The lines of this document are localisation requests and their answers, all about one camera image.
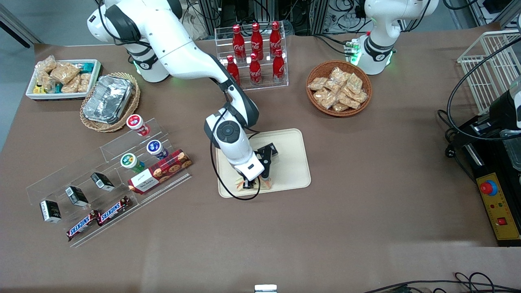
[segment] small container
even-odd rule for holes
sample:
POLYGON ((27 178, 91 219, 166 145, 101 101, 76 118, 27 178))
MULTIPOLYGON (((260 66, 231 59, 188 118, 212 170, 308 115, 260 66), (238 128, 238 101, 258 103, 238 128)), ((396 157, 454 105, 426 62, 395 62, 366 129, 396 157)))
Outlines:
POLYGON ((146 150, 153 156, 156 156, 156 158, 162 160, 164 158, 166 158, 166 156, 168 156, 168 150, 163 148, 163 144, 154 139, 154 140, 151 140, 147 145, 146 145, 146 150))
POLYGON ((139 161, 132 153, 124 154, 121 157, 121 165, 124 168, 131 169, 134 173, 140 173, 145 169, 145 163, 139 161))
POLYGON ((150 132, 150 127, 138 114, 132 114, 127 118, 127 126, 140 136, 146 136, 150 132))

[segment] aluminum foil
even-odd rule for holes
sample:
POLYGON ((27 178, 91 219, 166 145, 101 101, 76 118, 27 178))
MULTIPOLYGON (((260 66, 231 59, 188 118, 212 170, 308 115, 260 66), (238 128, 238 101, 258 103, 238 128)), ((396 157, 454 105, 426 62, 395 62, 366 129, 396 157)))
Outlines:
POLYGON ((132 94, 132 83, 124 78, 101 76, 83 114, 92 121, 115 124, 132 94))

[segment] red button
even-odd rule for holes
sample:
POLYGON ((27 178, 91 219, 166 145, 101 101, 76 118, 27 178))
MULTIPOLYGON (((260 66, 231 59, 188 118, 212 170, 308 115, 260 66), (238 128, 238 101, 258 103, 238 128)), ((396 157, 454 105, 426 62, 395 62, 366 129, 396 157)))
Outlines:
POLYGON ((481 189, 481 192, 483 192, 484 194, 491 194, 494 191, 492 184, 488 182, 481 183, 479 189, 481 189))

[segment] wicker basket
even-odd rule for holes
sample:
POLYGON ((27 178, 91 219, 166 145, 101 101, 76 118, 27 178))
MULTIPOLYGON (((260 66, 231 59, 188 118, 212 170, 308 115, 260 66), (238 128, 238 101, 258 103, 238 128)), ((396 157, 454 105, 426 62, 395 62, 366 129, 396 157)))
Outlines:
POLYGON ((85 116, 83 114, 83 108, 85 107, 85 104, 87 103, 87 101, 92 97, 92 94, 94 93, 94 90, 96 89, 96 86, 94 86, 92 88, 92 90, 89 92, 89 94, 87 95, 85 100, 83 100, 83 103, 81 104, 80 119, 81 119, 81 122, 85 126, 89 127, 90 129, 99 131, 99 132, 114 132, 116 130, 121 129, 127 123, 127 118, 134 113, 134 111, 138 108, 138 104, 139 104, 140 90, 139 90, 138 82, 132 75, 126 74, 123 72, 117 72, 117 73, 112 73, 112 74, 108 74, 108 75, 128 79, 128 80, 130 80, 130 82, 132 82, 132 84, 134 85, 134 88, 132 89, 132 95, 130 96, 130 98, 128 100, 125 113, 123 114, 123 116, 121 117, 121 119, 118 122, 116 122, 115 124, 112 124, 112 125, 102 123, 102 122, 97 122, 97 121, 90 121, 85 118, 85 116))
POLYGON ((369 104, 369 101, 371 101, 371 96, 373 95, 373 88, 371 86, 371 81, 369 80, 369 77, 367 77, 367 74, 363 72, 360 68, 354 66, 353 64, 341 61, 341 60, 330 60, 326 61, 324 63, 319 64, 311 72, 309 73, 309 76, 307 77, 307 83, 306 83, 306 92, 307 97, 319 109, 320 111, 329 114, 331 116, 337 116, 337 117, 347 117, 351 115, 355 115, 356 113, 362 111, 365 107, 367 107, 367 104, 369 104), (355 73, 362 81, 362 89, 365 90, 367 93, 367 100, 360 105, 360 108, 358 109, 347 109, 342 112, 335 112, 332 110, 324 109, 322 106, 320 106, 315 98, 313 97, 313 91, 310 90, 307 85, 310 84, 315 78, 317 77, 327 77, 329 78, 329 75, 333 71, 333 68, 337 67, 342 69, 344 72, 348 73, 355 73))

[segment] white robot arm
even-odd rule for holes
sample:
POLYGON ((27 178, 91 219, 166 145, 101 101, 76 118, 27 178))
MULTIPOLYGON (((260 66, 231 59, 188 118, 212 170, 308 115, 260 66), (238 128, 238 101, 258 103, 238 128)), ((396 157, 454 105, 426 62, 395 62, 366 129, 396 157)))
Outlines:
POLYGON ((209 77, 224 93, 228 93, 232 100, 206 118, 204 130, 230 164, 247 180, 253 181, 264 171, 264 166, 250 146, 243 128, 255 125, 258 108, 219 60, 201 51, 190 38, 179 21, 178 4, 178 0, 122 0, 106 10, 103 7, 101 16, 98 10, 95 11, 87 24, 99 40, 111 40, 104 23, 117 38, 150 44, 152 50, 142 44, 125 45, 135 60, 142 57, 141 63, 137 63, 141 68, 144 69, 143 63, 147 64, 148 71, 140 70, 143 78, 144 74, 151 72, 147 76, 159 79, 162 70, 181 79, 209 77))
POLYGON ((373 21, 369 36, 358 39, 361 54, 358 66, 369 75, 383 71, 401 33, 399 19, 431 15, 439 0, 366 0, 364 11, 373 21))

